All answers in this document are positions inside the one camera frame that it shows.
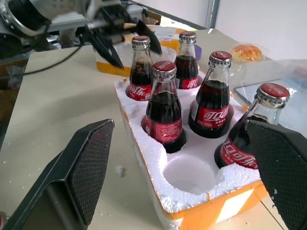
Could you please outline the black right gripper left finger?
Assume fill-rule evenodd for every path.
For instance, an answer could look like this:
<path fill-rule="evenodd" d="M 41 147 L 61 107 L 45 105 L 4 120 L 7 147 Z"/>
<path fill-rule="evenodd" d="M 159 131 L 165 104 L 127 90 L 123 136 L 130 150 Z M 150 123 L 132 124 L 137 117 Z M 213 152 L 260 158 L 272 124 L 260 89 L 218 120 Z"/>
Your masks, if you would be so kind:
<path fill-rule="evenodd" d="M 0 230 L 88 230 L 104 183 L 113 119 L 86 125 L 51 160 Z"/>

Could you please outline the bread bun in plastic wrap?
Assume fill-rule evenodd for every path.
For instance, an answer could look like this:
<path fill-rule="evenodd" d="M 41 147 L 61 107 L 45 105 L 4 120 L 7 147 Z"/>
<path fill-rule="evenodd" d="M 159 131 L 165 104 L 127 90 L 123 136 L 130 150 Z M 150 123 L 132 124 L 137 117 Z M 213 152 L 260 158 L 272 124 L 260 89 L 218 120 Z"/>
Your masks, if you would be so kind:
<path fill-rule="evenodd" d="M 231 55 L 237 62 L 255 62 L 262 60 L 262 51 L 250 44 L 239 44 L 232 48 Z"/>

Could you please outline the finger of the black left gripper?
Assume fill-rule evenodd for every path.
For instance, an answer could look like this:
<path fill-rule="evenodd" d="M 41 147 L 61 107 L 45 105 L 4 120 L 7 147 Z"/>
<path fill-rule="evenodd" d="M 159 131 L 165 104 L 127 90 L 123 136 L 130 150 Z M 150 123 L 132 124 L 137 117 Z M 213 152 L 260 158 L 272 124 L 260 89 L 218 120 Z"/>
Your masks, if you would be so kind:
<path fill-rule="evenodd" d="M 159 43 L 159 40 L 157 39 L 156 35 L 153 31 L 151 31 L 146 24 L 144 24 L 142 21 L 138 21 L 136 26 L 134 27 L 134 31 L 138 35 L 147 36 L 150 39 L 150 50 L 157 53 L 162 54 L 161 45 Z"/>
<path fill-rule="evenodd" d="M 90 30 L 91 44 L 97 53 L 114 67 L 124 69 L 123 63 L 114 48 L 114 44 L 124 42 L 124 30 L 108 33 L 102 30 Z"/>

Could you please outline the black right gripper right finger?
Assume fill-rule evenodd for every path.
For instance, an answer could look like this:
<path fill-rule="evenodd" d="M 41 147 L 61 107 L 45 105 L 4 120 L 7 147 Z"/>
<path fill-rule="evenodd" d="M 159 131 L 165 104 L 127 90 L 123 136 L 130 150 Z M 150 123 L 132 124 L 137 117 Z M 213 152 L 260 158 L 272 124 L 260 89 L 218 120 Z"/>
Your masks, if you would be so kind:
<path fill-rule="evenodd" d="M 260 177 L 289 230 L 307 230 L 307 138 L 281 125 L 247 122 Z"/>

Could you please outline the white foam box orange tape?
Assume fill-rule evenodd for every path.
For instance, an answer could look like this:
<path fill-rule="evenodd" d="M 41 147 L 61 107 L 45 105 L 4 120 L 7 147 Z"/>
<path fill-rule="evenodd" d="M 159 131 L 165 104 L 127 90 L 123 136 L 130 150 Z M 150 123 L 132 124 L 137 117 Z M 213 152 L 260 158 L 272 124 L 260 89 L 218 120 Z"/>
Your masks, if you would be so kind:
<path fill-rule="evenodd" d="M 162 48 L 162 54 L 151 53 L 151 59 L 155 63 L 160 60 L 174 61 L 179 51 L 179 34 L 183 32 L 183 29 L 174 27 L 162 27 L 158 25 L 149 25 L 148 28 L 152 30 L 157 36 Z M 124 69 L 117 68 L 107 63 L 97 52 L 95 52 L 96 68 L 99 72 L 120 75 L 124 77 L 130 76 L 130 68 L 132 65 L 132 38 L 136 34 L 127 34 L 124 36 L 125 41 L 123 43 L 114 46 L 117 51 Z"/>

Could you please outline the glass cola bottle red label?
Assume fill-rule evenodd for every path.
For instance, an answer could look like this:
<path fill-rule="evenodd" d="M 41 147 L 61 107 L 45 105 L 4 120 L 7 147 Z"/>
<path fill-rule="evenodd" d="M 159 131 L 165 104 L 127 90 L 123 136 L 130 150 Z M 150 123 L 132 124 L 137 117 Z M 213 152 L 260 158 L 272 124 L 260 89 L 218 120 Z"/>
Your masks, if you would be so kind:
<path fill-rule="evenodd" d="M 153 88 L 142 119 L 143 130 L 161 143 L 167 153 L 179 151 L 187 141 L 175 86 L 176 72 L 176 65 L 171 61 L 154 63 Z"/>
<path fill-rule="evenodd" d="M 277 125 L 281 110 L 290 98 L 290 92 L 276 83 L 264 83 L 257 88 L 254 102 L 230 130 L 224 143 L 214 153 L 219 168 L 236 163 L 240 166 L 257 169 L 252 154 L 246 123 L 255 120 Z"/>
<path fill-rule="evenodd" d="M 179 50 L 175 59 L 177 89 L 190 90 L 198 86 L 199 69 L 195 53 L 196 38 L 196 33 L 193 31 L 183 31 L 179 34 Z"/>
<path fill-rule="evenodd" d="M 133 58 L 126 94 L 136 101 L 147 101 L 153 86 L 153 62 L 150 55 L 150 38 L 139 35 L 132 39 Z"/>
<path fill-rule="evenodd" d="M 230 124 L 230 90 L 228 84 L 232 55 L 214 51 L 209 56 L 209 69 L 191 103 L 189 127 L 204 138 L 223 136 Z"/>

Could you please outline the white foam crate orange tape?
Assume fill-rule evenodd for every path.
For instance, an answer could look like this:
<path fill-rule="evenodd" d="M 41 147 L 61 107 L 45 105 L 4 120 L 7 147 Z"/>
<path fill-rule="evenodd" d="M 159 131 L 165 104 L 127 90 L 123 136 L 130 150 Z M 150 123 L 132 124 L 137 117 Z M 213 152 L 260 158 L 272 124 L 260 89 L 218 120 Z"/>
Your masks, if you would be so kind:
<path fill-rule="evenodd" d="M 218 168 L 216 148 L 225 137 L 207 139 L 188 126 L 197 89 L 178 90 L 187 142 L 168 154 L 141 126 L 147 102 L 126 95 L 128 80 L 114 83 L 123 122 L 145 176 L 155 211 L 166 230 L 207 230 L 241 214 L 268 196 L 258 170 L 232 164 Z"/>

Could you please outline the brown cardboard box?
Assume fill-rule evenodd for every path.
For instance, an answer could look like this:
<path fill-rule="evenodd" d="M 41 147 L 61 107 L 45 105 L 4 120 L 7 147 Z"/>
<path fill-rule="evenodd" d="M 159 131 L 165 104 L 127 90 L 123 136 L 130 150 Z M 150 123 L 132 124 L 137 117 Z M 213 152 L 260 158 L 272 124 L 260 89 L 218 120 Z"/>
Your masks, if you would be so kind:
<path fill-rule="evenodd" d="M 161 19 L 162 16 L 155 12 L 146 9 L 142 10 L 142 22 L 146 25 L 160 25 Z"/>

